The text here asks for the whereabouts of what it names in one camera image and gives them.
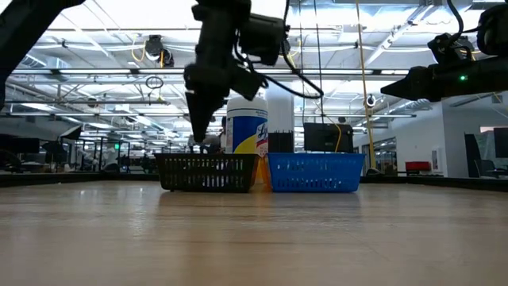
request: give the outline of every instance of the black basket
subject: black basket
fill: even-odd
[[[256,154],[155,154],[160,184],[170,191],[248,192]]]

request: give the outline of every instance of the disinfecting wipes canister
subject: disinfecting wipes canister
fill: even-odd
[[[226,148],[228,154],[268,153],[267,102],[259,96],[249,102],[243,97],[228,101]]]

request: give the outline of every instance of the blue basket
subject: blue basket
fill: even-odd
[[[358,190],[365,154],[269,153],[271,186],[277,192]]]

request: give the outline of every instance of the wooden table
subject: wooden table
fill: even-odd
[[[0,285],[506,285],[508,194],[0,189]]]

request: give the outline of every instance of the basket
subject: basket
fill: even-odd
[[[170,191],[248,192],[256,154],[155,154],[160,184]]]
[[[271,186],[276,192],[356,191],[364,159],[364,154],[269,153]]]

